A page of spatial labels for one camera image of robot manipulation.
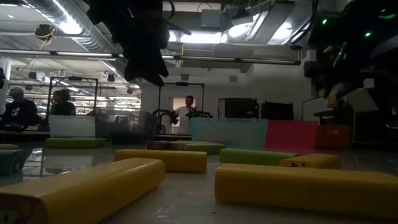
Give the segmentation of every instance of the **person in black shirt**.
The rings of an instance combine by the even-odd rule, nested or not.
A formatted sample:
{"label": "person in black shirt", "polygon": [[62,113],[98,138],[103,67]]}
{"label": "person in black shirt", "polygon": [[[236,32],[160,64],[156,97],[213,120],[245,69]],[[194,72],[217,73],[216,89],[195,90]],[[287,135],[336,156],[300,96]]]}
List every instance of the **person in black shirt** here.
{"label": "person in black shirt", "polygon": [[52,115],[76,115],[76,108],[70,102],[69,90],[63,89],[54,92],[53,104],[50,110]]}
{"label": "person in black shirt", "polygon": [[21,128],[41,122],[40,117],[37,116],[35,103],[24,98],[24,91],[21,88],[11,89],[9,95],[12,96],[14,101],[6,105],[6,111],[3,114],[5,124]]}

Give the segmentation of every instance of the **man in white shirt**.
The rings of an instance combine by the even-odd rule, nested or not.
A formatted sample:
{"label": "man in white shirt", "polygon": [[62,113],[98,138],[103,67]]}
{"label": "man in white shirt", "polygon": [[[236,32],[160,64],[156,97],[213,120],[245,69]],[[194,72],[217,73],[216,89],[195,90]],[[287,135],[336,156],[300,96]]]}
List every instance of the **man in white shirt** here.
{"label": "man in white shirt", "polygon": [[193,96],[185,97],[185,106],[182,106],[175,110],[180,117],[180,127],[178,128],[178,134],[189,134],[189,117],[187,114],[193,109]]}

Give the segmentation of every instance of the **floor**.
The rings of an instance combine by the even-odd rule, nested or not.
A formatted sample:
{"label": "floor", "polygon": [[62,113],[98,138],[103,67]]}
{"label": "floor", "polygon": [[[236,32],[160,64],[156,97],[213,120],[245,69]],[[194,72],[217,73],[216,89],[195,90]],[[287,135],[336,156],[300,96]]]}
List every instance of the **floor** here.
{"label": "floor", "polygon": [[[113,153],[117,149],[144,148],[140,145],[46,150],[41,143],[21,144],[20,147],[30,154],[23,175],[2,177],[0,185],[106,164],[113,161]],[[343,169],[376,170],[398,175],[397,153],[367,150],[322,152],[338,154]],[[216,202],[213,191],[219,163],[218,156],[208,156],[206,174],[166,173],[159,187],[102,223],[387,223],[327,213]]]}

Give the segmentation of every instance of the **orange box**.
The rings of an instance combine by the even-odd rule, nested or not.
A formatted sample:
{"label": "orange box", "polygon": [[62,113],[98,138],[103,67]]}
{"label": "orange box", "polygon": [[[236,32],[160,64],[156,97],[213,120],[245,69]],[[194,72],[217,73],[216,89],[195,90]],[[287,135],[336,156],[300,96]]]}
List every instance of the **orange box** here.
{"label": "orange box", "polygon": [[319,125],[315,148],[348,149],[351,141],[351,127],[345,125]]}

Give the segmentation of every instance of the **ceiling vent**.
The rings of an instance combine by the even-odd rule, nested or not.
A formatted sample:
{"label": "ceiling vent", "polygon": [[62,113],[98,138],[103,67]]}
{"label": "ceiling vent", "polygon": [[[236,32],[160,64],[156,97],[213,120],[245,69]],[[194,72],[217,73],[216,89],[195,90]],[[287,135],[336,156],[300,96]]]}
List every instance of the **ceiling vent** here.
{"label": "ceiling vent", "polygon": [[189,74],[181,74],[181,81],[189,81]]}
{"label": "ceiling vent", "polygon": [[230,75],[229,82],[238,82],[238,77],[236,75]]}

